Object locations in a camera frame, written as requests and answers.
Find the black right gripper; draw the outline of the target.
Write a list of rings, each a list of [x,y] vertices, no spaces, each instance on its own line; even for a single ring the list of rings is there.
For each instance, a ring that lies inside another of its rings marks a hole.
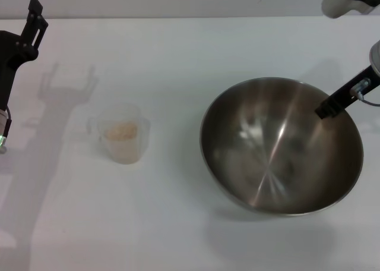
[[[363,71],[358,73],[349,82],[340,87],[330,97],[325,99],[316,109],[315,113],[320,119],[329,117],[336,117],[346,107],[350,106],[353,102],[358,100],[355,91],[360,91],[364,96],[379,86],[379,75],[372,68],[368,66]]]

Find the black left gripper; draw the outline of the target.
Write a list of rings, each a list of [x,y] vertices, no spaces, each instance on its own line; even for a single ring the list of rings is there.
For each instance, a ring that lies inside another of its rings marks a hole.
[[[43,6],[39,0],[30,0],[28,16],[21,36],[1,30],[1,110],[5,110],[15,73],[26,62],[39,55],[39,46],[48,27],[42,16]]]

